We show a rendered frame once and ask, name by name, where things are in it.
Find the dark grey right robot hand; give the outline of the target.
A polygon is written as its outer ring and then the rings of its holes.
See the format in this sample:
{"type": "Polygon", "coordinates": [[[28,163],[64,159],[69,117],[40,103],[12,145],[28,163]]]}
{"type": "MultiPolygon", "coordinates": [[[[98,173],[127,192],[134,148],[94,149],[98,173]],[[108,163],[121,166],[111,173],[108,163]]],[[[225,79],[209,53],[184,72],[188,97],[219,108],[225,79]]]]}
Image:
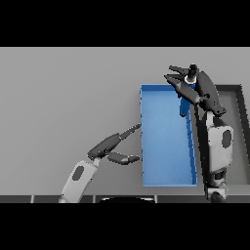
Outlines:
{"type": "MultiPolygon", "coordinates": [[[[174,71],[174,74],[166,74],[164,78],[175,89],[180,98],[185,94],[184,77],[188,74],[188,68],[170,65],[169,69],[174,71]]],[[[199,105],[204,111],[211,111],[216,117],[227,112],[221,104],[215,84],[203,70],[198,69],[196,84],[190,94],[193,105],[199,105]]]]}

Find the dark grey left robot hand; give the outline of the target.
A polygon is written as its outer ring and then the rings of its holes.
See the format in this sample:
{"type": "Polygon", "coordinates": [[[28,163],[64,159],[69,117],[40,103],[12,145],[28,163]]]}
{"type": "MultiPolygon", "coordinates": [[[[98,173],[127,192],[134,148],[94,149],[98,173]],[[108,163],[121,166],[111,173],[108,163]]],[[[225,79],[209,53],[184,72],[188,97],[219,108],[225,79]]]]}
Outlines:
{"type": "Polygon", "coordinates": [[[137,155],[129,156],[118,152],[113,152],[113,150],[140,127],[141,124],[137,124],[129,128],[122,134],[116,133],[108,136],[89,150],[89,152],[87,153],[88,157],[91,160],[95,160],[96,158],[103,159],[104,157],[107,157],[109,161],[120,165],[128,165],[130,163],[138,161],[140,157],[137,155]]]}

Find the blue pipe with dark end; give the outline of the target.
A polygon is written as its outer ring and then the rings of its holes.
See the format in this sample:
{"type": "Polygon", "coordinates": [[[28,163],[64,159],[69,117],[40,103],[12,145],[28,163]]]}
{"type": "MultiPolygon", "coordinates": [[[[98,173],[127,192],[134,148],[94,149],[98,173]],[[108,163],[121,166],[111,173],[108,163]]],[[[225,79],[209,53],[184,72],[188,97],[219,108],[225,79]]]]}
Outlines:
{"type": "Polygon", "coordinates": [[[196,64],[192,63],[187,71],[187,75],[184,77],[184,85],[185,94],[181,96],[181,104],[180,104],[180,115],[185,117],[189,112],[189,106],[193,104],[191,100],[190,91],[194,89],[196,84],[196,74],[198,71],[198,67],[196,64]]]}

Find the dark grey bin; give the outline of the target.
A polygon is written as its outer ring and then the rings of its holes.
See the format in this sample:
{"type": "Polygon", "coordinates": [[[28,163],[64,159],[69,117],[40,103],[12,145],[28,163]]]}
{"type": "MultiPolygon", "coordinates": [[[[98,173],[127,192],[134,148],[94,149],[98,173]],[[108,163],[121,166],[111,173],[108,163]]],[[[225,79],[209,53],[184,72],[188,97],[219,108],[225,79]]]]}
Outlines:
{"type": "Polygon", "coordinates": [[[233,129],[232,163],[227,172],[230,185],[250,185],[250,126],[241,85],[217,85],[227,113],[222,119],[233,129]]]}

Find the blue bin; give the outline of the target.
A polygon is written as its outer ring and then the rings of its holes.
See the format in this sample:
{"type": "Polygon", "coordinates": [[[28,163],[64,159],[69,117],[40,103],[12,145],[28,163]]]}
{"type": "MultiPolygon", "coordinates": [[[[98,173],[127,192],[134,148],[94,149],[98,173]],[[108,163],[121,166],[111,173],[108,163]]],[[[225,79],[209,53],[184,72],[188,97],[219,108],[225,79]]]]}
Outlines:
{"type": "Polygon", "coordinates": [[[142,84],[140,95],[143,186],[195,187],[190,112],[180,115],[181,100],[169,84],[142,84]]]}

